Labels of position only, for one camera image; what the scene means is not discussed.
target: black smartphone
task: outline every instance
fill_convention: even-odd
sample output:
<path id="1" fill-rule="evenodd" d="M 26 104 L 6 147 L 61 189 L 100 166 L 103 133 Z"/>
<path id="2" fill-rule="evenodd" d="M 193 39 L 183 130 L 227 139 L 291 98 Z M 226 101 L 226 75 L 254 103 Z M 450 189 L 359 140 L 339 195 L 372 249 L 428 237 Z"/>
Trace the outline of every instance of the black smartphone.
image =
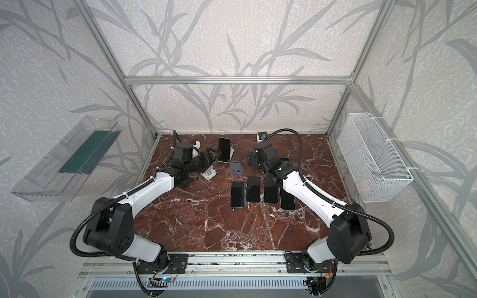
<path id="1" fill-rule="evenodd" d="M 243 208 L 245 206 L 245 184 L 243 181 L 232 182 L 230 192 L 230 207 Z"/>
<path id="2" fill-rule="evenodd" d="M 280 160 L 283 162 L 289 162 L 289 158 L 282 158 L 280 157 Z M 282 210 L 295 210 L 295 197 L 287 193 L 284 189 L 283 186 L 280 185 L 280 206 Z"/>
<path id="3" fill-rule="evenodd" d="M 247 202 L 260 202 L 260 177 L 247 178 Z"/>
<path id="4" fill-rule="evenodd" d="M 264 178 L 263 183 L 264 183 L 263 201 L 265 203 L 271 203 L 271 204 L 278 203 L 277 184 L 269 180 L 268 178 Z"/>
<path id="5" fill-rule="evenodd" d="M 220 151 L 220 156 L 218 157 L 218 161 L 223 163 L 230 162 L 230 144 L 231 140 L 227 138 L 219 138 L 218 139 L 218 150 Z"/>

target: ventilation grille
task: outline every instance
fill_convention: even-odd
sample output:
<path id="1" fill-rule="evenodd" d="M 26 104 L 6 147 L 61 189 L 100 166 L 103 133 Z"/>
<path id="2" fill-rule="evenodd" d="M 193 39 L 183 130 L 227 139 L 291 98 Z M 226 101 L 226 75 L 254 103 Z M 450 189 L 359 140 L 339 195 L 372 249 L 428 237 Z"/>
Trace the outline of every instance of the ventilation grille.
<path id="1" fill-rule="evenodd" d="M 141 281 L 148 289 L 158 287 L 167 290 L 217 290 L 217 289 L 303 289 L 303 277 L 178 277 L 172 283 L 158 283 L 149 288 L 149 278 Z M 97 277 L 91 284 L 91 291 L 139 289 L 134 277 Z"/>

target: red marble surface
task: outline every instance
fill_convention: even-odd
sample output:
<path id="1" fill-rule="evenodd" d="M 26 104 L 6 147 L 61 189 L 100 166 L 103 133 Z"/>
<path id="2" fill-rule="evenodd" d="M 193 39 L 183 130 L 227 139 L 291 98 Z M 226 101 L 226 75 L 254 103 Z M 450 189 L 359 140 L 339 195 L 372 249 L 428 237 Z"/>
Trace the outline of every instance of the red marble surface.
<path id="1" fill-rule="evenodd" d="M 231 177 L 228 164 L 214 163 L 217 175 L 210 181 L 202 176 L 184 189 L 175 188 L 144 208 L 134 219 L 136 233 L 168 248 L 169 251 L 203 250 L 302 250 L 328 235 L 323 221 L 300 200 L 296 210 L 284 211 L 277 204 L 245 202 L 242 209 L 230 208 L 232 181 L 261 176 L 247 166 L 247 153 L 256 142 L 254 134 L 181 135 L 183 142 L 198 140 L 201 150 L 217 149 L 219 137 L 232 140 L 233 161 L 241 161 L 243 177 Z M 344 200 L 345 190 L 323 134 L 302 135 L 303 174 L 336 198 Z M 296 165 L 298 140 L 289 134 L 272 138 L 279 157 Z M 162 166 L 170 155 L 171 135 L 162 136 L 149 164 L 145 179 Z"/>

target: transparent acrylic shelf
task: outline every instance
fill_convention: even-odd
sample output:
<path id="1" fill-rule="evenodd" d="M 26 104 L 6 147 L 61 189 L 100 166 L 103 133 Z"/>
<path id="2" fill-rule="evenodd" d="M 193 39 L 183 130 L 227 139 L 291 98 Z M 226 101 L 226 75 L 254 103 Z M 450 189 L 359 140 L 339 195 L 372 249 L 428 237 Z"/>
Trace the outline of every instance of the transparent acrylic shelf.
<path id="1" fill-rule="evenodd" d="M 11 192 L 31 202 L 70 202 L 121 132 L 116 124 L 84 117 Z"/>

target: wall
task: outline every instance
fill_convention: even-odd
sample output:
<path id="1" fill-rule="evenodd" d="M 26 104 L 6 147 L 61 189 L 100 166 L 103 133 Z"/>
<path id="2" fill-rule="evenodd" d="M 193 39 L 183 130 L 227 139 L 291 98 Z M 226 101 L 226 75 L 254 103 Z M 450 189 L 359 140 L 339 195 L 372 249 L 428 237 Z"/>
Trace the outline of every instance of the wall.
<path id="1" fill-rule="evenodd" d="M 477 243 L 477 2 L 406 3 L 393 8 L 358 84 Z M 385 254 L 403 297 L 477 297 L 477 285 L 412 186 L 366 210 L 396 233 Z M 386 235 L 373 231 L 378 246 Z"/>
<path id="2" fill-rule="evenodd" d="M 0 1 L 0 296 L 64 297 L 84 259 L 68 247 L 94 200 L 131 186 L 152 138 L 70 1 Z M 85 115 L 122 130 L 70 203 L 10 190 Z"/>
<path id="3" fill-rule="evenodd" d="M 126 75 L 346 76 L 382 1 L 87 2 Z M 135 91 L 159 131 L 256 132 L 286 124 L 322 133 L 343 89 L 144 85 Z"/>

